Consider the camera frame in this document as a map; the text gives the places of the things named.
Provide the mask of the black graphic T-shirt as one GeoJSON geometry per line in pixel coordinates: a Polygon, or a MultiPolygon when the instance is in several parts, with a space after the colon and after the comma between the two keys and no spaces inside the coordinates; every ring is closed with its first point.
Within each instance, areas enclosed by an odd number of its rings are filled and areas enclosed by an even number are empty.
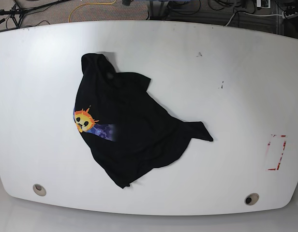
{"type": "Polygon", "coordinates": [[[120,188],[177,161],[192,139],[213,141],[203,122],[184,122],[159,105],[148,94],[148,77],[117,72],[103,54],[83,55],[81,66],[74,122],[94,160],[120,188]]]}

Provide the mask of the red tape rectangle marking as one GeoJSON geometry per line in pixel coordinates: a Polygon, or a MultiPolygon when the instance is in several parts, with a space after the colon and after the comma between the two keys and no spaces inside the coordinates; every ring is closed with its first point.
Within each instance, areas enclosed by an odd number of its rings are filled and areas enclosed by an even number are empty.
{"type": "Polygon", "coordinates": [[[266,171],[277,171],[282,162],[285,146],[287,142],[286,135],[272,134],[267,145],[265,155],[266,171]]]}

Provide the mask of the left table grommet hole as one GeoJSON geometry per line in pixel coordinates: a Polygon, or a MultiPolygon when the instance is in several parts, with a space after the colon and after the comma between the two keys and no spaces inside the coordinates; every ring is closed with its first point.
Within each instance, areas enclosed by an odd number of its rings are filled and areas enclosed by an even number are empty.
{"type": "Polygon", "coordinates": [[[46,195],[46,190],[43,186],[39,184],[34,184],[33,185],[33,191],[38,195],[38,196],[45,196],[46,195]]]}

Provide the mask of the table grommet hole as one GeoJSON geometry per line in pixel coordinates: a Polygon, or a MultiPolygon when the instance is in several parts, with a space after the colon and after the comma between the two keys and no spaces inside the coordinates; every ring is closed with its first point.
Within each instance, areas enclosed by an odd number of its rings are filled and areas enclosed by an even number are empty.
{"type": "Polygon", "coordinates": [[[259,200],[259,195],[257,193],[251,193],[245,198],[244,203],[248,206],[251,206],[256,204],[258,200],[259,200]]]}
{"type": "Polygon", "coordinates": [[[33,185],[33,191],[38,195],[38,196],[45,196],[46,195],[46,190],[43,186],[39,184],[34,184],[33,185]]]}

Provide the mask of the right table grommet hole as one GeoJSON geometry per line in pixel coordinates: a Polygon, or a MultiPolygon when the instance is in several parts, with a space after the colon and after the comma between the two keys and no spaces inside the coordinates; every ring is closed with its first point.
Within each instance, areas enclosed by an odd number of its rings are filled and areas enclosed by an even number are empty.
{"type": "Polygon", "coordinates": [[[245,198],[244,203],[248,206],[251,206],[256,204],[258,200],[259,200],[259,195],[257,193],[251,193],[245,198]]]}

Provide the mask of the black tripod stand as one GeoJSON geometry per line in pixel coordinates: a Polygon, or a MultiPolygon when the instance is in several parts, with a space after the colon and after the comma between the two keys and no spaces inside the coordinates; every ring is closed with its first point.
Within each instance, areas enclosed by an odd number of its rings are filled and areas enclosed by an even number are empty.
{"type": "Polygon", "coordinates": [[[47,4],[28,8],[21,7],[19,2],[16,0],[14,0],[13,2],[14,5],[10,10],[6,11],[4,9],[0,9],[0,16],[6,15],[8,18],[11,18],[15,25],[15,29],[19,29],[23,23],[24,18],[29,14],[34,14],[38,10],[45,10],[46,8],[48,9],[49,7],[69,2],[69,0],[57,0],[47,4]]]}

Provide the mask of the white power strip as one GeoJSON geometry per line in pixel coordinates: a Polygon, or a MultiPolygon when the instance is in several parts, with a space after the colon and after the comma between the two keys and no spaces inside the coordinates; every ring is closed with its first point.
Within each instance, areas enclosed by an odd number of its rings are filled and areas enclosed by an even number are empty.
{"type": "Polygon", "coordinates": [[[294,7],[287,7],[283,12],[283,19],[291,19],[298,17],[298,5],[294,7]]]}

